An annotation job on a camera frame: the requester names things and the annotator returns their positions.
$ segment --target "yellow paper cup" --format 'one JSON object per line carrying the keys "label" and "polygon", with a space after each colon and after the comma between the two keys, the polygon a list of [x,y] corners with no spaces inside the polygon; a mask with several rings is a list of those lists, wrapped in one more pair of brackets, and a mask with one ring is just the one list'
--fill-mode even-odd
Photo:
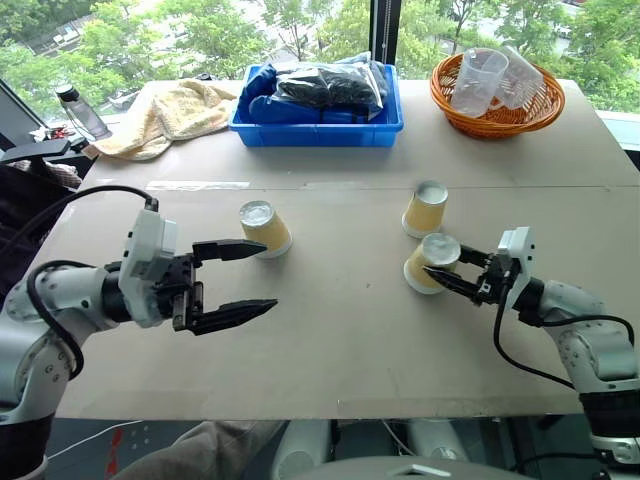
{"label": "yellow paper cup", "polygon": [[427,180],[418,185],[407,210],[402,215],[402,228],[415,238],[437,232],[442,223],[449,191],[444,185]]}
{"label": "yellow paper cup", "polygon": [[453,271],[459,258],[460,243],[455,238],[444,233],[430,233],[404,262],[404,278],[420,293],[439,293],[444,287],[431,278],[422,267],[432,266]]}
{"label": "yellow paper cup", "polygon": [[254,200],[245,203],[240,208],[240,223],[248,240],[267,246],[266,251],[255,255],[258,258],[279,257],[291,247],[291,232],[269,202]]}

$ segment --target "cable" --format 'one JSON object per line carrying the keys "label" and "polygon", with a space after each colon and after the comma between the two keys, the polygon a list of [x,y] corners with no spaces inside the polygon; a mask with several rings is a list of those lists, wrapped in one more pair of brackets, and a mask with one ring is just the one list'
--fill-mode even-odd
{"label": "cable", "polygon": [[29,275],[27,276],[27,295],[29,295],[29,300],[31,300],[31,303],[36,309],[36,312],[38,312],[38,315],[42,317],[49,328],[51,328],[51,330],[53,330],[55,334],[58,335],[64,343],[66,343],[67,347],[69,347],[69,350],[71,350],[71,353],[73,354],[75,360],[75,368],[71,370],[69,374],[69,380],[73,380],[80,374],[80,372],[84,368],[84,355],[82,354],[82,349],[80,348],[80,345],[78,345],[78,342],[76,342],[75,338],[73,338],[73,335],[71,335],[69,331],[67,331],[62,325],[60,325],[55,317],[51,315],[49,309],[42,301],[42,298],[40,297],[40,293],[38,292],[38,288],[36,286],[36,279],[38,278],[38,275],[40,275],[45,270],[62,266],[77,268],[91,267],[91,265],[86,265],[80,262],[73,262],[70,260],[53,260],[51,262],[46,262],[42,265],[38,265],[36,268],[31,270],[31,272],[29,272]]}
{"label": "cable", "polygon": [[398,436],[391,429],[391,427],[389,426],[386,420],[380,420],[380,421],[382,422],[382,424],[384,425],[384,428],[387,429],[387,432],[389,432],[389,435],[391,435],[391,437],[395,440],[396,444],[401,450],[404,450],[407,454],[411,455],[412,457],[417,457],[417,455],[409,447],[407,447],[402,440],[398,438]]}
{"label": "cable", "polygon": [[502,288],[502,293],[500,294],[500,303],[498,304],[498,311],[496,313],[496,320],[493,324],[493,346],[496,347],[496,350],[500,354],[502,358],[504,358],[507,362],[513,365],[520,370],[524,370],[525,372],[532,373],[534,375],[538,375],[539,377],[546,378],[547,380],[551,380],[553,382],[559,383],[560,385],[564,385],[565,387],[573,388],[573,384],[568,382],[560,377],[556,377],[555,375],[551,375],[550,373],[543,372],[541,370],[537,370],[535,368],[528,367],[523,365],[520,362],[517,362],[513,358],[511,358],[507,352],[504,351],[502,345],[500,345],[500,327],[502,326],[502,317],[504,315],[504,310],[507,303],[507,294],[509,293],[509,287],[505,285]]}
{"label": "cable", "polygon": [[95,435],[91,435],[90,437],[87,437],[83,440],[80,440],[79,442],[74,443],[73,445],[69,445],[67,448],[63,448],[62,450],[60,450],[59,452],[54,453],[53,455],[48,456],[47,458],[49,460],[53,460],[54,458],[56,458],[59,455],[62,455],[63,453],[67,453],[69,450],[76,448],[80,445],[82,445],[83,443],[87,443],[90,440],[93,440],[94,438],[98,438],[100,435],[103,435],[111,430],[114,430],[116,428],[120,428],[120,427],[126,427],[127,425],[135,425],[136,423],[142,423],[143,420],[133,420],[131,422],[124,422],[124,423],[118,423],[117,425],[111,425],[109,428],[105,428],[104,430],[102,430],[101,432],[96,433]]}
{"label": "cable", "polygon": [[593,453],[571,453],[571,452],[554,452],[554,453],[543,453],[540,455],[536,455],[535,457],[525,458],[521,462],[517,463],[509,470],[512,472],[523,472],[525,465],[531,462],[537,462],[538,460],[545,460],[547,458],[575,458],[577,460],[592,460],[595,459],[596,456]]}
{"label": "cable", "polygon": [[98,192],[108,192],[108,191],[122,191],[129,192],[135,195],[138,195],[145,200],[145,208],[153,210],[154,212],[158,211],[158,200],[149,195],[147,192],[140,190],[134,187],[128,187],[126,185],[100,185],[98,187],[87,188],[86,190],[82,190],[81,192],[76,192],[68,197],[62,198],[57,202],[51,204],[49,207],[45,208],[38,215],[33,217],[27,224],[17,232],[11,240],[9,240],[4,248],[0,250],[0,265],[2,265],[5,261],[5,258],[13,249],[18,245],[18,242],[25,236],[29,235],[35,228],[40,225],[47,218],[52,217],[57,214],[60,210],[66,207],[69,203],[74,200],[78,200],[79,198],[86,197],[87,195],[91,195],[93,193]]}
{"label": "cable", "polygon": [[563,327],[565,325],[571,325],[578,322],[586,322],[589,320],[608,320],[610,322],[616,322],[623,325],[627,329],[627,336],[631,345],[635,344],[635,334],[633,332],[633,326],[624,318],[614,317],[613,315],[579,315],[577,317],[567,318],[565,320],[558,320],[556,322],[545,322],[541,326],[543,327]]}

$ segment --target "window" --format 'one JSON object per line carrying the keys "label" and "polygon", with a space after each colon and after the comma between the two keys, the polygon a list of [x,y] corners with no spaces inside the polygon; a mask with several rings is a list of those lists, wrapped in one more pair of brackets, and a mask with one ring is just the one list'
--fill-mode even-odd
{"label": "window", "polygon": [[600,110],[640,113],[638,0],[403,0],[396,64],[426,78],[472,46],[514,45]]}
{"label": "window", "polygon": [[45,121],[65,119],[73,83],[101,115],[122,113],[150,80],[249,64],[337,60],[369,45],[369,0],[3,0],[0,78]]}

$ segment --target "white tape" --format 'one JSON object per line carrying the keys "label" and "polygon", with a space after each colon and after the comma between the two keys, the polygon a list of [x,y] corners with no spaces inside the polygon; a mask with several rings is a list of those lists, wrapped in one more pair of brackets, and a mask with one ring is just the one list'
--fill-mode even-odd
{"label": "white tape", "polygon": [[158,180],[149,182],[146,190],[197,192],[199,190],[243,190],[249,182],[200,182],[195,180]]}
{"label": "white tape", "polygon": [[364,190],[368,185],[364,182],[309,182],[305,183],[300,190]]}

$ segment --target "clear plastic cup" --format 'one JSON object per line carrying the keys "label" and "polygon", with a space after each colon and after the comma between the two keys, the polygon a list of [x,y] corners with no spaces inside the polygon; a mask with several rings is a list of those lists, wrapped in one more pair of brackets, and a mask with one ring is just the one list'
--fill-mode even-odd
{"label": "clear plastic cup", "polygon": [[451,106],[469,117],[484,115],[508,64],[506,55],[490,48],[470,48],[464,52]]}
{"label": "clear plastic cup", "polygon": [[496,97],[505,107],[515,110],[533,99],[542,87],[544,78],[515,48],[506,47],[502,51],[509,59],[509,66],[500,80]]}

